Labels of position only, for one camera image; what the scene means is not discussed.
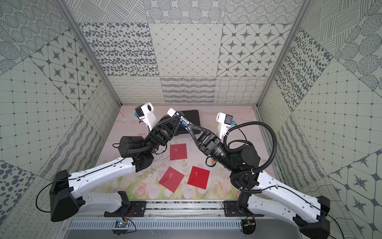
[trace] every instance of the red envelope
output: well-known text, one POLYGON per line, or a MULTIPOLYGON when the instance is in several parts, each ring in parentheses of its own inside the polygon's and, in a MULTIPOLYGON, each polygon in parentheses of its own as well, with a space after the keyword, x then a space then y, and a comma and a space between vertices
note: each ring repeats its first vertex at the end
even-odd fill
POLYGON ((209 170, 193 166, 187 184, 195 187, 200 187, 201 189, 206 189, 209 176, 209 170))
POLYGON ((187 146, 185 143, 170 145, 170 160, 186 159, 187 146))
POLYGON ((184 175, 172 167, 169 167, 165 175, 160 179, 159 184, 175 193, 184 175))

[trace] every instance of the wavy line pattern tile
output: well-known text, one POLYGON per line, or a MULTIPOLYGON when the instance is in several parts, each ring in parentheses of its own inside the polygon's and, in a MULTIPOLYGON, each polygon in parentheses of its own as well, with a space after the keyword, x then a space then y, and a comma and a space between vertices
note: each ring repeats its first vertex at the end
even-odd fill
MULTIPOLYGON (((7 220, 0 226, 0 237, 7 239, 23 238, 51 238, 57 226, 50 220, 50 214, 39 211, 35 206, 37 193, 50 181, 34 176, 28 189, 19 199, 17 207, 9 213, 7 220)), ((50 210, 49 190, 39 195, 39 206, 43 210, 50 210)))
POLYGON ((0 161, 0 176, 2 177, 2 194, 0 201, 0 229, 7 216, 15 209, 31 182, 35 179, 35 175, 27 172, 19 167, 0 161))
POLYGON ((301 27, 334 55, 374 0, 314 0, 301 27))
POLYGON ((259 108, 264 122, 271 126, 274 132, 278 132, 291 114, 275 81, 270 83, 259 108))
POLYGON ((379 238, 382 231, 382 150, 329 175, 336 194, 353 217, 358 238, 379 238))
POLYGON ((291 111, 304 98, 332 58, 311 35, 300 28, 275 77, 291 111))
POLYGON ((227 0, 227 23, 293 23, 303 0, 227 0))
MULTIPOLYGON (((334 217, 340 225, 345 238, 370 238, 363 237, 359 232, 358 226, 355 220, 352 219, 351 213, 348 212, 347 207, 341 201, 338 195, 337 189, 332 185, 331 180, 328 177, 317 180, 300 189, 310 196, 325 196, 330 200, 329 215, 334 217)), ((342 234, 338 229, 337 224, 330 218, 330 234, 335 238, 342 238, 342 234)))
POLYGON ((382 148, 382 99, 333 59, 293 111, 327 172, 382 148))
POLYGON ((101 81, 97 91, 90 97, 81 114, 97 130, 100 136, 106 140, 110 133, 120 106, 110 95, 110 92, 101 81))
POLYGON ((335 57, 382 97, 382 3, 376 2, 335 57))
POLYGON ((165 103, 159 77, 110 76, 109 81, 123 104, 165 103))
POLYGON ((161 77, 166 103, 212 104, 216 78, 213 77, 161 77))
POLYGON ((0 155, 37 173, 79 112, 30 58, 0 75, 0 155))
POLYGON ((144 0, 149 23, 223 23, 226 0, 144 0))
POLYGON ((0 9, 1 26, 28 55, 69 28, 52 0, 2 0, 0 9))
POLYGON ((267 77, 217 77, 214 104, 256 103, 267 77))
POLYGON ((143 0, 66 0, 78 23, 146 23, 143 0))
POLYGON ((299 189, 326 176, 293 115, 277 133, 277 141, 278 162, 287 185, 299 189))
POLYGON ((218 76, 269 76, 291 24, 223 24, 218 76))
POLYGON ((85 117, 79 115, 38 175, 53 180, 64 169, 77 172, 93 167, 104 141, 85 117))

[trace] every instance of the patterned wall tile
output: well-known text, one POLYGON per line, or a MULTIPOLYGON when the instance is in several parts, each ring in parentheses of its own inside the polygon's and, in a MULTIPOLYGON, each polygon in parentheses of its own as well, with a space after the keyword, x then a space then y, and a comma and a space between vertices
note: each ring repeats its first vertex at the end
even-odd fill
POLYGON ((333 59, 294 110, 329 172, 382 148, 382 99, 333 59))
POLYGON ((101 81, 97 90, 85 104, 81 114, 106 140, 118 115, 120 106, 110 95, 107 87, 101 81))
POLYGON ((373 7, 354 28, 335 57, 382 97, 382 4, 373 7))
MULTIPOLYGON (((330 200, 329 215, 339 223, 345 238, 367 238, 363 237, 362 232, 359 231, 351 212, 341 201, 338 190, 331 181, 328 177, 324 177, 303 187, 300 191, 314 197, 322 195, 330 200)), ((327 217, 327 219, 330 221, 330 234, 335 238, 342 238, 337 224, 330 217, 327 217)))
POLYGON ((271 126, 274 132, 278 132, 291 114, 275 81, 270 83, 259 108, 264 122, 271 126))
POLYGON ((221 24, 149 24, 160 76, 216 76, 221 24))
POLYGON ((0 2, 0 24, 29 55, 67 30, 52 0, 0 2))
POLYGON ((123 104, 165 103, 159 77, 109 77, 118 98, 123 104))
POLYGON ((275 78, 291 111, 304 98, 331 59, 329 52, 300 28, 275 78))
POLYGON ((27 172, 19 167, 0 161, 1 190, 0 201, 0 228, 10 212, 12 212, 20 198, 23 196, 31 182, 36 177, 33 173, 27 172))
POLYGON ((326 176, 295 118, 290 115, 277 133, 277 153, 287 185, 299 189, 326 176))
POLYGON ((226 0, 143 0, 149 23, 223 23, 226 0))
POLYGON ((303 0, 227 0, 228 23, 293 23, 303 0))
POLYGON ((27 54, 0 26, 0 74, 25 59, 27 54))
POLYGON ((375 238, 382 231, 381 159, 379 149, 329 175, 362 238, 375 238))
POLYGON ((161 77, 166 103, 212 104, 215 77, 161 77))
POLYGON ((256 103, 267 77, 217 77, 214 104, 256 103))
POLYGON ((38 175, 53 180, 56 173, 64 169, 77 172, 91 168, 104 142, 96 129, 80 114, 38 175))
MULTIPOLYGON (((50 181, 35 176, 28 189, 19 199, 16 208, 9 213, 6 221, 0 226, 0 237, 7 239, 49 239, 57 226, 50 220, 50 214, 39 211, 35 206, 38 192, 50 181)), ((39 195, 39 207, 43 210, 50 209, 49 190, 42 191, 39 195)))
POLYGON ((55 37, 30 58, 78 111, 101 81, 71 30, 55 37))
POLYGON ((301 27, 334 55, 374 0, 314 0, 301 27))
POLYGON ((26 58, 0 75, 1 158, 38 172, 79 112, 26 58))
POLYGON ((143 0, 66 0, 79 23, 146 23, 143 0))
POLYGON ((269 76, 291 24, 223 24, 218 76, 269 76))
POLYGON ((108 76, 158 76, 147 24, 82 23, 80 28, 108 76))

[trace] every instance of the dotted pattern tile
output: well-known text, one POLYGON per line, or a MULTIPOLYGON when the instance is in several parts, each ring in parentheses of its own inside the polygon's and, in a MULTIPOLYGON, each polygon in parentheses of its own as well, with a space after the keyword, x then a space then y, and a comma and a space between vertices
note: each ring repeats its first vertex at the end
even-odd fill
POLYGON ((157 76, 149 26, 144 23, 79 24, 108 76, 157 76))
POLYGON ((79 112, 29 58, 0 85, 1 158, 37 173, 79 112))
POLYGON ((227 23, 293 23, 303 0, 227 0, 227 23))
POLYGON ((149 24, 160 76, 216 76, 221 24, 149 24))
POLYGON ((225 0, 144 0, 149 23, 223 23, 225 0))
POLYGON ((4 161, 0 161, 0 176, 2 191, 0 194, 0 201, 2 202, 0 208, 1 228, 9 213, 15 209, 36 176, 4 161))
POLYGON ((69 28, 52 0, 3 0, 0 9, 1 26, 27 55, 69 28))
POLYGON ((331 59, 329 52, 300 28, 275 78, 291 111, 304 98, 331 59))

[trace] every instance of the pink table surface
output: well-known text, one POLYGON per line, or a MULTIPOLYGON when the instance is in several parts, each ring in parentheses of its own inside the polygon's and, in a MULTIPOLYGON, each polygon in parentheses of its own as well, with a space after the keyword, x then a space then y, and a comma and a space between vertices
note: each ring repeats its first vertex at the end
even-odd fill
MULTIPOLYGON (((112 144, 118 143, 122 136, 140 135, 146 137, 148 127, 143 122, 138 123, 139 120, 134 116, 135 107, 121 107, 96 165, 107 163, 120 157, 118 149, 113 148, 112 144)), ((171 107, 177 111, 198 110, 201 126, 215 133, 217 131, 216 115, 218 112, 232 115, 233 120, 237 124, 256 121, 252 106, 154 106, 154 114, 157 119, 166 115, 171 107)), ((260 165, 262 165, 268 160, 269 154, 259 126, 246 126, 242 130, 247 139, 255 146, 258 155, 261 157, 260 165)), ((239 130, 234 130, 229 135, 228 142, 236 139, 244 139, 239 130)), ((241 144, 232 143, 230 147, 237 147, 241 144)), ((163 150, 164 147, 160 146, 158 152, 163 150)), ((219 163, 215 167, 207 167, 205 161, 206 156, 199 151, 189 134, 178 135, 168 142, 165 153, 154 155, 154 160, 150 167, 138 173, 107 182, 93 189, 93 192, 113 193, 122 190, 128 193, 130 199, 236 199, 240 192, 230 183, 230 171, 219 163), (181 143, 187 144, 188 158, 171 161, 170 145, 181 143), (187 184, 192 166, 210 171, 206 189, 187 184), (159 184, 160 179, 169 167, 185 175, 175 193, 159 184)), ((272 165, 265 169, 265 171, 275 176, 272 165)))

